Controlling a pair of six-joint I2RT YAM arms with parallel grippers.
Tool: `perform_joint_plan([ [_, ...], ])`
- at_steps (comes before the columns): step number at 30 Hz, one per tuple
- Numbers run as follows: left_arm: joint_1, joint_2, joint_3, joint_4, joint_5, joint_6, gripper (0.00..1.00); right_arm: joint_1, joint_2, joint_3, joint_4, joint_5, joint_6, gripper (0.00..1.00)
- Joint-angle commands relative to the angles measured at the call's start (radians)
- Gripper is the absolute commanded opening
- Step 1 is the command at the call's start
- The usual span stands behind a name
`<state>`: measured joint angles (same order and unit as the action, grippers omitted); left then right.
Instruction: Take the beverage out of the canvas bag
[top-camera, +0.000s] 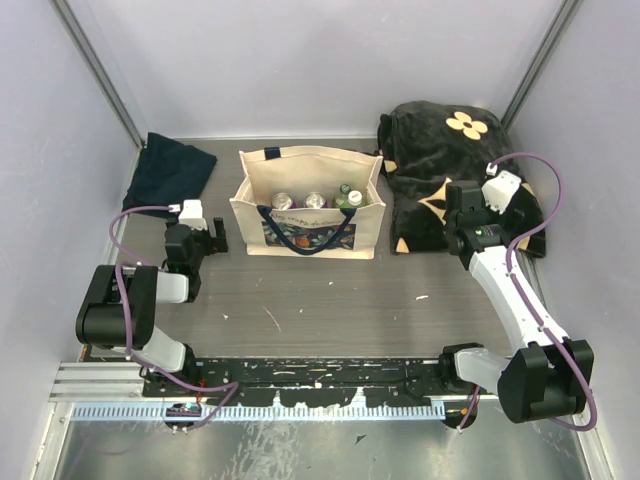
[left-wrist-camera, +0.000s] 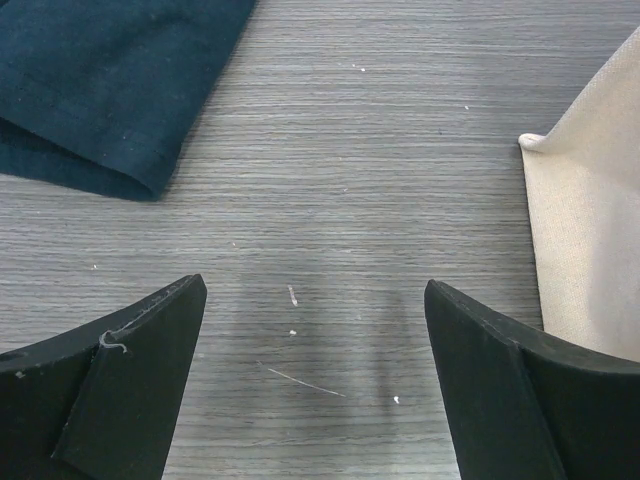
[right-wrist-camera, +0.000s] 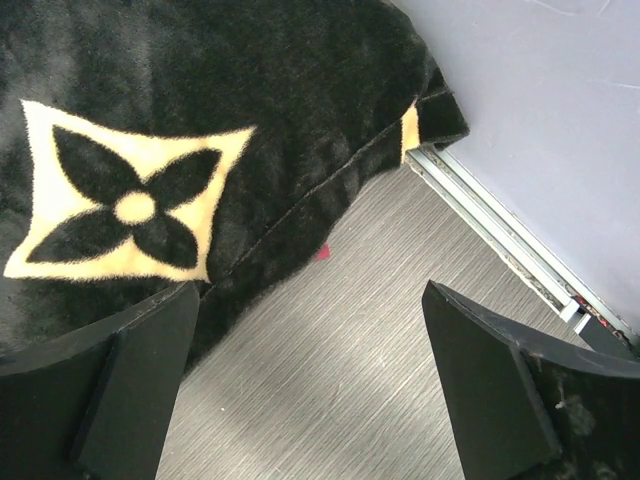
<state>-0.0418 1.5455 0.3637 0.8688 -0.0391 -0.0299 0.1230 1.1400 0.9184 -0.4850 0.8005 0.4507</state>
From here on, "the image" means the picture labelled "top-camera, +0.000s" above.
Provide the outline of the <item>purple soda can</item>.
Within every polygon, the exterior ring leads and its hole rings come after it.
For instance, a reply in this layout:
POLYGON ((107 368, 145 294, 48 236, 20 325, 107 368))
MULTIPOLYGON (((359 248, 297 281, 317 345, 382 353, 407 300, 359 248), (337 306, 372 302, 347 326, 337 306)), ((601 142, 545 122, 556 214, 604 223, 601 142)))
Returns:
POLYGON ((305 200, 304 207, 311 209, 322 209, 327 207, 326 198, 319 192, 310 192, 305 200))
POLYGON ((295 209, 296 203, 291 195, 286 192, 278 192, 273 195, 271 206, 280 211, 295 209))

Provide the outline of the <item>orange juice bottle green label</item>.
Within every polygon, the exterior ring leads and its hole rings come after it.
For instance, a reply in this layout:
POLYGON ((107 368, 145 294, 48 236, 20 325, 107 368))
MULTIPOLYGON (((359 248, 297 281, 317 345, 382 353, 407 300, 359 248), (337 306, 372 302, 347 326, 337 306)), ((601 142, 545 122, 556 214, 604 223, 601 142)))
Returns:
POLYGON ((347 195, 347 204, 349 208, 360 208, 366 205, 366 198, 359 190, 351 190, 347 195))

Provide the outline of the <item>beige canvas tote bag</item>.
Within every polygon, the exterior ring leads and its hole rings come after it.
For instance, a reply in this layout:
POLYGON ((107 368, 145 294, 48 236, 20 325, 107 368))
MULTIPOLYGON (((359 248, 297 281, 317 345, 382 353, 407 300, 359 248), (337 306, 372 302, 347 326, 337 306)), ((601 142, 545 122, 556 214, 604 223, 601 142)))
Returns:
POLYGON ((244 179, 230 199, 249 255, 370 260, 375 256, 386 204, 377 192, 380 156, 323 146, 268 147, 239 153, 244 179), (334 208, 341 184, 366 198, 360 208, 334 208), (276 210, 286 192, 295 209, 276 210), (319 192, 327 207, 304 207, 319 192))

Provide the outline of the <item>clear bottle green cap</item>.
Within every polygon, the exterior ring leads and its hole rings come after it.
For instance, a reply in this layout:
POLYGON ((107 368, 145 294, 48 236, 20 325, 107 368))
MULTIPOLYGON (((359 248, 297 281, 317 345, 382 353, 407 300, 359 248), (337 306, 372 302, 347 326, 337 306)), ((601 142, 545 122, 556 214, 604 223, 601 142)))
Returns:
POLYGON ((348 197, 351 190, 349 184, 341 184, 338 193, 333 198, 332 206, 334 208, 350 208, 348 197))

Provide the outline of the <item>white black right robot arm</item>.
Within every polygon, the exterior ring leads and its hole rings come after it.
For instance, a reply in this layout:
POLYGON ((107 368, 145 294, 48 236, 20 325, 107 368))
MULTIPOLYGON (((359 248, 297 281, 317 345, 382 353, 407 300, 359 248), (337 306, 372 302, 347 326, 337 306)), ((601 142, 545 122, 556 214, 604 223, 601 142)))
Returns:
POLYGON ((597 408, 589 382, 594 352, 573 340, 546 311, 522 278, 504 230, 490 221, 480 185, 453 181, 445 186, 445 237, 449 251, 489 298, 513 354, 501 357, 475 344, 447 346, 439 358, 444 390, 459 394, 471 384, 498 397, 513 423, 588 412, 585 430, 595 426, 597 408))

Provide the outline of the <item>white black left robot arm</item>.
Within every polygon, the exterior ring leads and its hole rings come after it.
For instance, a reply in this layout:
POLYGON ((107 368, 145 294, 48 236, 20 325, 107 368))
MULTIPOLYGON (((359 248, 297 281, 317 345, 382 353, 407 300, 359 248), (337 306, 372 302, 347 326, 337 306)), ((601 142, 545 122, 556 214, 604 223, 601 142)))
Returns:
POLYGON ((160 267, 119 262, 96 268, 76 319, 77 339, 89 349, 123 355, 162 393, 212 395, 233 388, 227 374, 220 386, 214 385, 202 373, 192 347, 171 338, 155 322, 157 305, 193 302, 202 284, 204 258, 227 251, 222 218, 215 217, 213 227, 203 229, 169 222, 160 267))

